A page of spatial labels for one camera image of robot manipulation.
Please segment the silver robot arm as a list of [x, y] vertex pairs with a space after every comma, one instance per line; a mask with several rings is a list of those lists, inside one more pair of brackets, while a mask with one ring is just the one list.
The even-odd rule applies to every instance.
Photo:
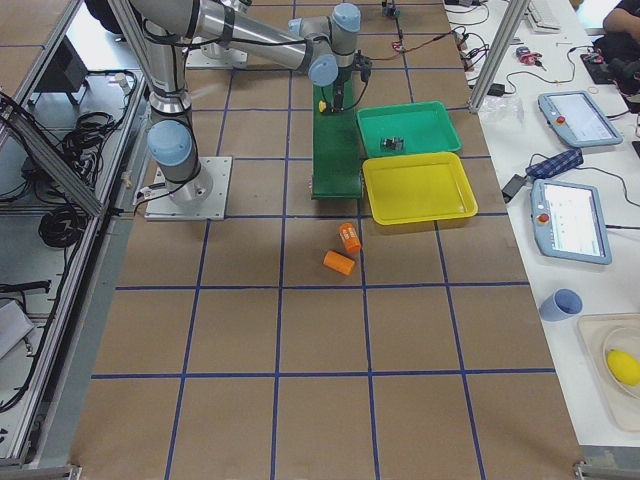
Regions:
[[362, 11], [342, 1], [324, 15], [270, 25], [247, 1], [134, 1], [157, 119], [187, 122], [191, 103], [216, 73], [290, 72], [312, 91], [311, 197], [363, 195], [354, 81], [367, 84], [371, 60], [359, 47]]

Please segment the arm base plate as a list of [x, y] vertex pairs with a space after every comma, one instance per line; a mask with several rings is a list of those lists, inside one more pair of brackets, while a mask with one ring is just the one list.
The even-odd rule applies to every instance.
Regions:
[[229, 70], [245, 69], [248, 55], [240, 50], [220, 46], [216, 43], [204, 45], [204, 40], [197, 37], [201, 46], [186, 48], [186, 67], [192, 70]]
[[144, 217], [148, 221], [223, 220], [230, 184], [232, 158], [200, 157], [200, 172], [178, 188], [169, 182], [150, 195]]

